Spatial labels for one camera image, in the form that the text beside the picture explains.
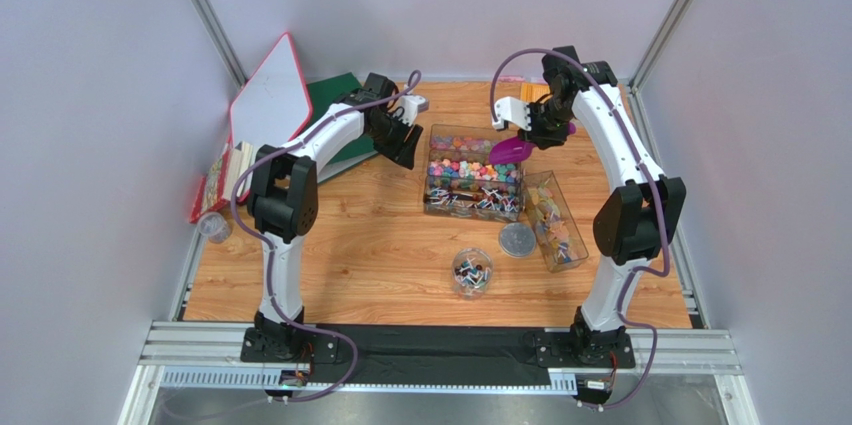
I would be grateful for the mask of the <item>purple plastic scoop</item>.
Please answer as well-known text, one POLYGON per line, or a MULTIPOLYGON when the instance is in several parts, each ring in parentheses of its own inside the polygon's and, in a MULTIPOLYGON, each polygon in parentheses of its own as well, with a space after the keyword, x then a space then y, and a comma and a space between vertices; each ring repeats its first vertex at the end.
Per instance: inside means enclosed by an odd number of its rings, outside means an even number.
POLYGON ((573 122, 556 130, 519 130, 515 137, 498 142, 489 152, 491 164, 516 164, 527 160, 534 150, 547 150, 565 144, 568 137, 576 133, 573 122))

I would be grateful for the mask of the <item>three-compartment clear candy box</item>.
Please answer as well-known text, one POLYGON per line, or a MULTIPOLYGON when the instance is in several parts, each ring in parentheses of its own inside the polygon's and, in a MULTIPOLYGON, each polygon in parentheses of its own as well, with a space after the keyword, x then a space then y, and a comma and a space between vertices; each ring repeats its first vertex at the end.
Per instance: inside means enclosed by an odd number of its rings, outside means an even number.
POLYGON ((491 128, 434 125, 427 147, 424 213, 516 222, 523 211, 523 166, 494 164, 489 158, 507 137, 491 128))

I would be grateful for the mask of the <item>single clear candy box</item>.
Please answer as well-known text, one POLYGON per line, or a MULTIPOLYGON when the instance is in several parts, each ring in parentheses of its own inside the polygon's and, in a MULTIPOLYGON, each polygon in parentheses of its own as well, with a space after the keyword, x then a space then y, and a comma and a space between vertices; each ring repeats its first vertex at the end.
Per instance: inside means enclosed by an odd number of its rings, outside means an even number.
POLYGON ((552 171, 528 174, 523 182, 524 213, 536 238, 545 267, 559 273, 580 266, 589 257, 569 206, 552 171))

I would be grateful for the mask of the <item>clear plastic jar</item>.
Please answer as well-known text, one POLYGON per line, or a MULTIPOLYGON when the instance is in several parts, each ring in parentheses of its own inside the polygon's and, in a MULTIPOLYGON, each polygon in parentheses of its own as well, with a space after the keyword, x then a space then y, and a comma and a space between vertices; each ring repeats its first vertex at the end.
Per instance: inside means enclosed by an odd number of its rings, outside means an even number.
POLYGON ((491 257, 479 248, 459 251, 451 266, 455 293, 464 299, 483 296, 493 278, 494 264, 491 257))

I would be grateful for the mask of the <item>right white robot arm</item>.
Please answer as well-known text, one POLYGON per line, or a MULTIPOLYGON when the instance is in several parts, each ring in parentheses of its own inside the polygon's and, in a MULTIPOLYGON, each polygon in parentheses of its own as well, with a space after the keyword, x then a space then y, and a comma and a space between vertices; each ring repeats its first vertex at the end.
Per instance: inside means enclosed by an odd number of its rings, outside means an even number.
POLYGON ((600 263, 572 330, 588 353, 619 348, 639 278, 666 277, 671 271, 669 245, 686 187, 680 178, 668 177, 641 143, 608 64, 582 64, 574 48, 565 46, 545 51, 542 67, 550 96, 532 104, 526 137, 541 150, 562 146, 579 121, 611 189, 593 223, 600 263))

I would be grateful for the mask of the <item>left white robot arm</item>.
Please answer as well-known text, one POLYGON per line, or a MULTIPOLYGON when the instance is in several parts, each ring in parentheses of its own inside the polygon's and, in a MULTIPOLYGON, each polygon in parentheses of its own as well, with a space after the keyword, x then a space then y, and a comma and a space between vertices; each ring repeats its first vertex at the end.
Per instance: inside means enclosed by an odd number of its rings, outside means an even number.
POLYGON ((251 182, 246 209, 254 224, 247 231, 264 244, 264 294, 252 327, 260 336, 295 347, 312 333, 302 322, 299 281, 304 238, 319 214, 318 175, 363 136, 378 154, 413 169, 423 133, 416 119, 428 108, 427 99, 414 92, 421 78, 415 70, 398 88, 383 75, 369 74, 296 138, 281 147, 263 146, 242 175, 251 182))

